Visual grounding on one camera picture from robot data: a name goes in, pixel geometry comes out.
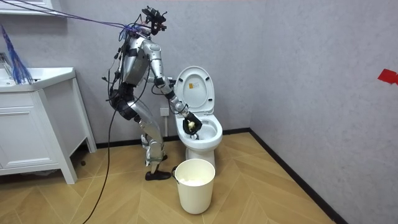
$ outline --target red sign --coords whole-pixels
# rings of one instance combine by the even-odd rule
[[[394,83],[398,85],[398,74],[388,69],[384,69],[378,79],[391,85]]]

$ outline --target toilet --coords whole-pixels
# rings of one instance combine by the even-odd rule
[[[185,158],[204,159],[216,167],[214,150],[223,138],[223,127],[213,114],[215,104],[213,81],[205,69],[191,66],[178,76],[174,92],[183,103],[188,104],[189,110],[203,124],[201,130],[197,132],[198,139],[194,139],[182,128],[184,117],[175,115],[178,136],[187,147]]]

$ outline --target herringbone floor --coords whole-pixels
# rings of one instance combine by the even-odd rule
[[[169,158],[161,169],[171,170],[183,161],[185,147],[180,141],[166,146]],[[83,223],[104,181],[105,155],[104,149],[76,152],[75,185],[67,185],[59,172],[0,177],[0,223]],[[180,206],[174,179],[144,181],[141,146],[115,147],[108,183],[88,223],[333,223],[249,133],[223,136],[216,166],[210,208],[190,215]]]

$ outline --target toilet seat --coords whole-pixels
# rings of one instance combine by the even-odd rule
[[[176,96],[197,115],[213,114],[215,104],[214,85],[209,74],[199,66],[184,69],[174,86]]]

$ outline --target white bucket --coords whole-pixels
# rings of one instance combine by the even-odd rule
[[[203,159],[189,159],[173,171],[182,208],[200,214],[210,206],[216,170]]]

